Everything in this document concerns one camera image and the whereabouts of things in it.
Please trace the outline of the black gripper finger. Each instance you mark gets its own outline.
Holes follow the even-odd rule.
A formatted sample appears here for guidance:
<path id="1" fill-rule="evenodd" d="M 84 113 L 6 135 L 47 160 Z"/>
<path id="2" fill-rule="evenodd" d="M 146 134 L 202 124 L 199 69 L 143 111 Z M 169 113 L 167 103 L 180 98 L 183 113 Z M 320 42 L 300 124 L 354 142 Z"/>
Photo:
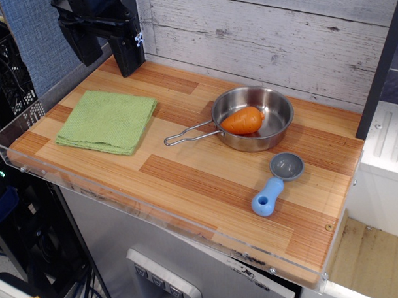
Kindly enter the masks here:
<path id="1" fill-rule="evenodd" d="M 123 77 L 132 75 L 146 61 L 143 42 L 141 32 L 130 37 L 111 37 L 108 40 Z"/>
<path id="2" fill-rule="evenodd" d="M 90 66 L 102 55 L 101 45 L 96 35 L 86 29 L 80 22 L 69 22 L 59 19 L 59 26 L 63 36 L 73 49 L 77 58 L 85 65 Z"/>

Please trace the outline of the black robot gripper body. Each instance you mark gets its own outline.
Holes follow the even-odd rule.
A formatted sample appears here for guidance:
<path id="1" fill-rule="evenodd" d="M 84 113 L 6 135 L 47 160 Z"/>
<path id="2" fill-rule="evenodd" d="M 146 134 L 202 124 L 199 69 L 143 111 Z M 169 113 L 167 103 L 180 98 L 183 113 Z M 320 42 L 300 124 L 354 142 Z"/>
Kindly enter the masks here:
<path id="1" fill-rule="evenodd" d="M 132 37 L 139 34 L 135 13 L 122 0 L 51 0 L 59 25 L 71 34 Z"/>

